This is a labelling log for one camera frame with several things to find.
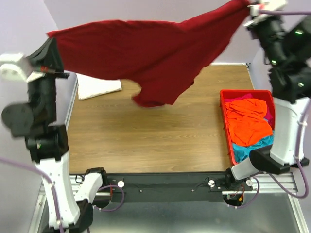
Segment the dark red t shirt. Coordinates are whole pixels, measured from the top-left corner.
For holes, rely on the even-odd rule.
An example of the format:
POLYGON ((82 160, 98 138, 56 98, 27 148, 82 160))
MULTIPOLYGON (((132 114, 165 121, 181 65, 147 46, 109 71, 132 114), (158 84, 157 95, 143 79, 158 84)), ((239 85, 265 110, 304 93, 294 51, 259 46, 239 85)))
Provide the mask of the dark red t shirt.
POLYGON ((142 107, 172 105, 229 45, 249 14, 231 0, 180 23, 105 20, 48 32, 65 70, 105 80, 131 80, 142 107))

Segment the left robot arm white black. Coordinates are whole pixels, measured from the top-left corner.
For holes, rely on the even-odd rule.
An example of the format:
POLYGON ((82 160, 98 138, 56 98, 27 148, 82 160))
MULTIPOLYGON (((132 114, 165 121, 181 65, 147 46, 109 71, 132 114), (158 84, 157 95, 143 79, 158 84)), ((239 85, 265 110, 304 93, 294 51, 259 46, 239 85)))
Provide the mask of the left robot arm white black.
POLYGON ((29 56, 2 54, 0 75, 10 81, 24 81, 28 101, 7 105, 1 114, 12 137, 25 139, 37 171, 42 172, 49 210, 47 233, 85 233, 93 222, 93 200, 107 188, 104 168, 88 169, 74 193, 69 175, 69 145, 66 126, 56 125, 57 78, 66 79, 55 38, 29 56))

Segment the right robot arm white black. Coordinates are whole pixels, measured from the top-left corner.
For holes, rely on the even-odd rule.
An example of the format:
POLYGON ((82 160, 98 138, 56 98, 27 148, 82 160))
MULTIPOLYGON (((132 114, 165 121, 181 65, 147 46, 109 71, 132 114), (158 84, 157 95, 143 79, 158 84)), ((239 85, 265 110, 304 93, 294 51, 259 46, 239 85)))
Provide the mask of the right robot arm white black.
POLYGON ((261 172, 275 176, 309 164, 303 141, 311 106, 311 68, 307 64, 311 56, 311 15, 303 13, 290 31, 284 30, 282 16, 282 11, 267 12, 265 19, 253 17, 246 24, 271 65, 274 141, 270 146, 252 150, 248 158, 225 171, 224 186, 229 190, 261 172))

